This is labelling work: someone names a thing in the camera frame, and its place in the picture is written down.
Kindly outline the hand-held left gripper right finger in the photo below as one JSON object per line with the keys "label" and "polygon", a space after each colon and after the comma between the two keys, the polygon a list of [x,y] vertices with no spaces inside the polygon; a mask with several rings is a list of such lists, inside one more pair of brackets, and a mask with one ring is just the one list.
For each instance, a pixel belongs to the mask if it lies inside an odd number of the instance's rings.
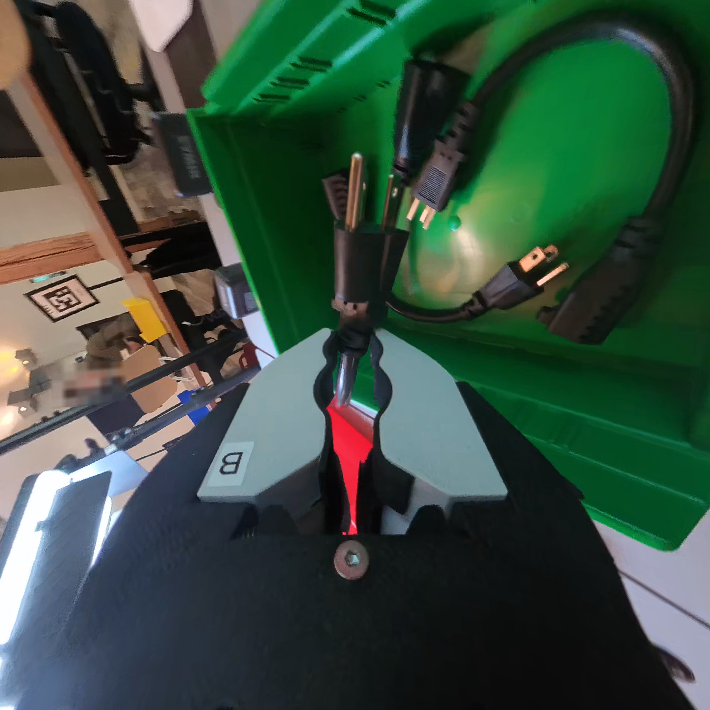
{"label": "hand-held left gripper right finger", "polygon": [[502,501],[508,495],[453,376],[385,329],[373,335],[376,485],[385,504]]}

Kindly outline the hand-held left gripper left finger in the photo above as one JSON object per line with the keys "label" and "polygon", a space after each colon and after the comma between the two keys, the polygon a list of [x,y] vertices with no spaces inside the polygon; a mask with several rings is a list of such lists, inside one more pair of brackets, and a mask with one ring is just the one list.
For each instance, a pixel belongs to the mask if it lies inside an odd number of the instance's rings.
{"label": "hand-held left gripper left finger", "polygon": [[203,502],[315,504],[329,456],[336,333],[321,329],[249,384],[198,490]]}

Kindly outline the green plastic bin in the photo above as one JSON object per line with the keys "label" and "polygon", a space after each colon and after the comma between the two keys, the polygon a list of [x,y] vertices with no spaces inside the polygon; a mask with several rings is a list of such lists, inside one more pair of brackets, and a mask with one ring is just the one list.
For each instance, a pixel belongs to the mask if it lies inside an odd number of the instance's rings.
{"label": "green plastic bin", "polygon": [[[456,307],[547,244],[569,270],[508,312],[386,327],[484,395],[594,519],[675,550],[709,509],[708,1],[261,1],[188,116],[273,349],[337,324],[322,178],[363,153],[379,221],[404,64],[466,38],[459,102],[495,82],[395,292]],[[599,345],[548,333],[540,309],[641,216],[662,237],[624,318]]]}

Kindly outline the black power plug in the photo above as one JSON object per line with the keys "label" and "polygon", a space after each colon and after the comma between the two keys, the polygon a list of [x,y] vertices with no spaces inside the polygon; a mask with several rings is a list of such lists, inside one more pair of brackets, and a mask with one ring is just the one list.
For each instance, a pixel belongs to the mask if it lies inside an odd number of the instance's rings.
{"label": "black power plug", "polygon": [[413,223],[418,217],[422,228],[429,229],[436,214],[446,208],[459,168],[465,161],[466,152],[457,145],[443,139],[435,141],[432,155],[411,191],[408,222]]}
{"label": "black power plug", "polygon": [[399,229],[404,188],[400,176],[388,178],[380,222],[366,220],[368,173],[360,152],[351,156],[349,194],[343,221],[334,221],[334,297],[339,313],[339,341],[343,354],[362,354],[372,332],[387,315],[387,299],[393,289],[408,232]]}
{"label": "black power plug", "polygon": [[559,260],[555,245],[535,247],[518,260],[507,262],[474,294],[473,318],[507,311],[542,295],[547,285],[559,278],[569,263]]}

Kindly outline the red plastic bin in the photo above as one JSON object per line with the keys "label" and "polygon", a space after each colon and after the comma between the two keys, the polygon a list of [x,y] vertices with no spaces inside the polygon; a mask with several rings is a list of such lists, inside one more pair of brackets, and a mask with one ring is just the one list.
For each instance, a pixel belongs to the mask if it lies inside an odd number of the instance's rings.
{"label": "red plastic bin", "polygon": [[357,495],[360,467],[366,461],[373,442],[374,420],[352,405],[338,407],[333,400],[327,408],[334,441],[334,451],[339,458],[350,507],[349,534],[355,535],[357,527]]}

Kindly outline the black tripod pole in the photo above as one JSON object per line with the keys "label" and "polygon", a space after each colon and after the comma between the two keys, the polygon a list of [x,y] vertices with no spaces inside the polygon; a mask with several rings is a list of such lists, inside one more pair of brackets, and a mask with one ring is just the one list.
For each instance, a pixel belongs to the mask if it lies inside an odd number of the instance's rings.
{"label": "black tripod pole", "polygon": [[[204,348],[181,356],[177,359],[168,361],[166,364],[148,371],[145,374],[123,381],[119,386],[109,386],[109,389],[104,394],[89,399],[86,404],[76,406],[59,413],[57,416],[50,418],[48,421],[39,422],[31,427],[16,432],[1,441],[1,455],[9,454],[17,449],[20,449],[31,442],[34,442],[52,432],[55,432],[77,420],[88,417],[90,414],[97,413],[107,406],[118,402],[129,395],[133,395],[138,391],[148,388],[163,379],[169,378],[170,375],[181,371],[198,360],[208,358],[220,354],[221,350],[226,350],[227,346],[236,344],[236,334],[230,334],[221,342],[214,342]],[[127,451],[136,447],[145,439],[158,433],[162,429],[173,424],[173,422],[188,416],[203,407],[208,406],[212,402],[222,398],[227,393],[234,390],[237,386],[248,383],[259,372],[261,368],[259,364],[245,368],[234,376],[226,379],[221,379],[211,386],[202,386],[198,388],[191,396],[187,403],[182,403],[174,406],[172,409],[165,411],[141,425],[136,427],[128,427],[114,433],[109,439],[108,447],[103,448],[105,456],[117,451]]]}

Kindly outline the yellow plastic bin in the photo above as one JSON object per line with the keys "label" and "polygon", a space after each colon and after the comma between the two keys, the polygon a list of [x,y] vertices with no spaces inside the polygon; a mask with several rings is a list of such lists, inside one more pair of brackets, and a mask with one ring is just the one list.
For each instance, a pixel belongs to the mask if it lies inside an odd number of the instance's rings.
{"label": "yellow plastic bin", "polygon": [[142,297],[132,297],[121,300],[121,305],[131,315],[139,330],[140,338],[144,342],[153,343],[168,335],[168,329],[149,300]]}

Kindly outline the black framed marker poster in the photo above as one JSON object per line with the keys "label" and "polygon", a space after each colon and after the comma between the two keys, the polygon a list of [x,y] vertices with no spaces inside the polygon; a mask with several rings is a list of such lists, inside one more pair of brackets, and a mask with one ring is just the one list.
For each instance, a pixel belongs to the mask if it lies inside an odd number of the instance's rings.
{"label": "black framed marker poster", "polygon": [[42,283],[24,297],[51,323],[61,322],[99,305],[99,299],[78,275]]}

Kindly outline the studio light panel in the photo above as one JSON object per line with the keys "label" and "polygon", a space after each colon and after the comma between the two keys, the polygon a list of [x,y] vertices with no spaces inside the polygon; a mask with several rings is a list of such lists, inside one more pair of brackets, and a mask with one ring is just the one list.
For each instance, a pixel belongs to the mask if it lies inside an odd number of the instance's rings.
{"label": "studio light panel", "polygon": [[61,626],[109,531],[112,474],[26,478],[1,539],[1,657]]}

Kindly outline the black office chair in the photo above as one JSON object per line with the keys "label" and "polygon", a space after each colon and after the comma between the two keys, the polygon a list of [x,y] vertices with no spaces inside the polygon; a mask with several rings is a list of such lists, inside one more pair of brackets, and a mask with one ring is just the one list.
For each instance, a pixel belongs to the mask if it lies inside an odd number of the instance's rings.
{"label": "black office chair", "polygon": [[163,111],[164,102],[144,50],[140,51],[143,82],[130,84],[122,76],[114,54],[91,16],[72,1],[49,5],[29,2],[31,18],[44,29],[44,18],[53,21],[57,35],[50,39],[59,50],[73,79],[80,78],[82,97],[90,97],[89,111],[98,119],[102,155],[108,165],[127,165],[142,145],[153,144],[143,129],[137,103]]}

